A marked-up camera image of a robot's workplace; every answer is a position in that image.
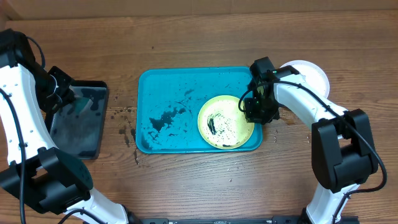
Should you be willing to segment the green yellow sponge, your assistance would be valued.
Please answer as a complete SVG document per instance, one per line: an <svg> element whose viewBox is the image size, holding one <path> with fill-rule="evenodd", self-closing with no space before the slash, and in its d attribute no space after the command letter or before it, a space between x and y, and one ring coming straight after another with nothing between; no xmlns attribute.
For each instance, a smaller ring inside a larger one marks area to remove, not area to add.
<svg viewBox="0 0 398 224"><path fill-rule="evenodd" d="M76 114L84 113L93 104L92 100L85 97L78 97L73 102L74 111Z"/></svg>

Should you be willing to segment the green rimmed plate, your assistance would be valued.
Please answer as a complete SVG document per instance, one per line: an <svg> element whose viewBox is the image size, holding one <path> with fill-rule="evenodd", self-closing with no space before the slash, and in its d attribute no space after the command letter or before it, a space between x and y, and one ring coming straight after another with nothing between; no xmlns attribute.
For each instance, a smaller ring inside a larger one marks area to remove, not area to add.
<svg viewBox="0 0 398 224"><path fill-rule="evenodd" d="M238 108L239 98L220 95L208 100L198 113L197 125L201 137L211 146L237 149L252 136L254 123L249 123Z"/></svg>

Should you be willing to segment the white speckled plate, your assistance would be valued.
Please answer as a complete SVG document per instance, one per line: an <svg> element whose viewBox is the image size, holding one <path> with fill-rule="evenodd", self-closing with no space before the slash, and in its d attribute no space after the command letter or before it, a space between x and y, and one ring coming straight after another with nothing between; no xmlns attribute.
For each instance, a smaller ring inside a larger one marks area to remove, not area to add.
<svg viewBox="0 0 398 224"><path fill-rule="evenodd" d="M293 60L284 63L281 67L293 66L300 72L303 79L317 92L328 98L330 82L326 73L316 64L306 60Z"/></svg>

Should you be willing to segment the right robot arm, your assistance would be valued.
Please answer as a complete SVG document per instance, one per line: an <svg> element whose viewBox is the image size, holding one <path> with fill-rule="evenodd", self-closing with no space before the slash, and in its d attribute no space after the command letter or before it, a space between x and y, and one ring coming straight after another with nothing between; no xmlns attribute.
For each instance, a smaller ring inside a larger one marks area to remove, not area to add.
<svg viewBox="0 0 398 224"><path fill-rule="evenodd" d="M239 100L239 110L249 123L267 124L279 119L279 108L291 110L311 130L312 171L318 181L311 202L301 215L274 218L285 223L357 223L341 213L361 185L382 169L374 148L367 114L347 110L328 100L326 73L312 62L294 60L275 68L268 57L249 67L252 79Z"/></svg>

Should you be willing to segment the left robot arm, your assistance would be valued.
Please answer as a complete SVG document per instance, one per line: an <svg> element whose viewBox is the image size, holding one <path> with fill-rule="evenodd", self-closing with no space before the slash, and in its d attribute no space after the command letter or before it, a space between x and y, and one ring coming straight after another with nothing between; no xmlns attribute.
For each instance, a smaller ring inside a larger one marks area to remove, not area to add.
<svg viewBox="0 0 398 224"><path fill-rule="evenodd" d="M19 208L75 216L84 223L138 223L94 186L85 160L98 157L109 90L36 60L34 39L1 32L1 122L7 169L1 187Z"/></svg>

